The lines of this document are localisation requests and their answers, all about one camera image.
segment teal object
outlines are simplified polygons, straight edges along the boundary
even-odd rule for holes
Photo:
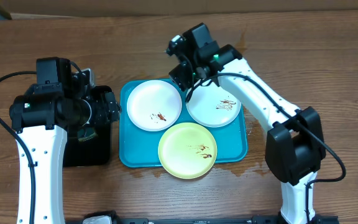
[[[197,123],[191,118],[186,109],[186,93],[180,91],[179,87],[171,80],[161,80],[173,85],[182,98],[181,113],[173,125],[184,122]],[[122,112],[119,121],[119,158],[125,166],[131,168],[162,166],[158,158],[158,143],[167,129],[162,131],[144,131],[132,123],[127,113],[127,100],[130,93],[135,87],[146,81],[148,80],[131,81],[126,83],[121,90],[120,105]],[[230,124],[220,128],[205,128],[214,136],[218,147],[215,163],[238,162],[246,156],[248,143],[246,122],[242,108],[235,120]]]

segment wall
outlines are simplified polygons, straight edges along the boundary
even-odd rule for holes
[[[358,0],[0,0],[8,12],[56,16],[143,16],[358,9]]]

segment blue tray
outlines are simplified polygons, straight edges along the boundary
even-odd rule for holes
[[[138,128],[128,117],[127,100],[132,90],[148,80],[136,80],[126,83],[121,90],[120,104],[122,113],[119,121],[119,158],[128,167],[158,167],[158,143],[166,131],[144,131]],[[182,98],[182,109],[178,120],[173,124],[192,122],[196,123],[187,112],[185,104],[186,93],[179,90],[169,79],[162,81],[172,84]],[[239,115],[233,122],[220,128],[206,127],[215,138],[218,154],[215,163],[237,162],[242,160],[248,151],[246,123],[241,108]]]

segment wooden table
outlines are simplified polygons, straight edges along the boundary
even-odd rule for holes
[[[166,78],[177,64],[163,52],[168,41],[200,22],[221,45],[235,45],[284,98],[320,113],[324,138],[348,173],[340,183],[317,184],[314,207],[323,215],[339,215],[343,223],[358,222],[358,11],[4,21],[0,77],[35,70],[37,58],[66,57],[92,68],[97,83],[119,96],[130,80]],[[32,83],[35,76],[24,75],[0,84],[0,116],[8,123],[13,99]],[[280,183],[264,162],[260,125],[247,112],[246,118],[246,158],[215,165],[198,180],[176,179],[162,168],[125,167],[114,124],[110,165],[63,171],[65,218],[98,210],[154,219],[276,214],[282,204]],[[339,174],[336,161],[327,156],[319,177]],[[16,221],[18,193],[16,144],[0,126],[0,223]]]

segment light green plate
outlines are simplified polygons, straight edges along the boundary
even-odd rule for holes
[[[215,163],[216,153],[214,136],[195,123],[172,126],[158,144],[158,158],[164,169],[182,179],[207,173]]]

